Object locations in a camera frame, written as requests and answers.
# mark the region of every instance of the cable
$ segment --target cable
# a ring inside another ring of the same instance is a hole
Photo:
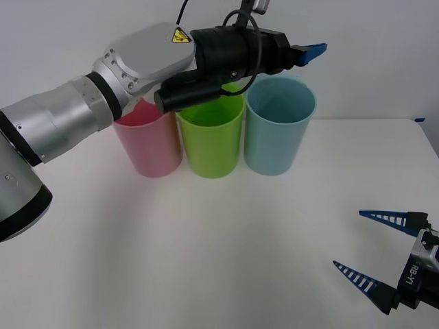
[[[185,2],[183,3],[183,5],[181,6],[180,14],[178,15],[178,19],[177,19],[177,23],[176,23],[177,25],[179,25],[180,22],[181,22],[181,18],[183,17],[183,13],[185,12],[186,5],[187,5],[188,1],[189,1],[189,0],[185,0]]]
[[[236,91],[236,92],[233,92],[233,93],[223,89],[222,90],[222,94],[225,95],[225,96],[238,96],[238,95],[244,94],[252,86],[253,82],[256,80],[256,77],[258,76],[259,68],[261,67],[261,61],[262,61],[262,36],[261,36],[261,30],[259,30],[259,26],[256,23],[256,21],[255,21],[255,19],[253,18],[252,15],[250,15],[249,13],[247,13],[245,10],[242,10],[242,9],[233,10],[229,15],[226,16],[226,18],[224,19],[224,22],[222,23],[222,26],[226,26],[228,20],[232,16],[234,16],[236,14],[244,15],[252,23],[254,31],[256,32],[256,37],[258,38],[258,58],[257,58],[257,62],[256,62],[256,67],[254,68],[254,71],[253,71],[253,76],[250,79],[250,81],[246,84],[246,86],[244,88],[242,88],[240,91]]]

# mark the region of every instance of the yellow warning sticker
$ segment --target yellow warning sticker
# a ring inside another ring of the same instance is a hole
[[[176,28],[174,36],[172,37],[173,43],[190,43],[191,41],[192,40],[190,39],[190,37],[185,34],[185,31],[183,31],[179,27]]]

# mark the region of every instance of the cup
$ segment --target cup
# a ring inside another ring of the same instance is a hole
[[[290,77],[259,80],[246,93],[244,159],[262,175],[280,175],[292,166],[316,109],[313,92]]]
[[[240,89],[236,84],[223,88],[228,91]],[[236,167],[243,111],[244,98],[240,95],[221,97],[177,114],[189,166],[197,175],[220,178]]]
[[[176,115],[161,115],[145,100],[113,127],[134,168],[143,176],[157,178],[175,171],[182,161]]]

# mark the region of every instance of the table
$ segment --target table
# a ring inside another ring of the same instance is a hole
[[[278,177],[219,180],[183,160],[138,176],[112,129],[37,167],[54,194],[0,244],[2,329],[437,328],[381,314],[333,265],[396,286],[414,239],[358,210],[423,211],[439,229],[439,159],[405,119],[315,120]]]

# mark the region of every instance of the light blue cup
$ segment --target light blue cup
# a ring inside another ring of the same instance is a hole
[[[247,117],[244,158],[262,175],[280,175],[291,168],[316,98],[290,77],[259,80],[246,93]]]

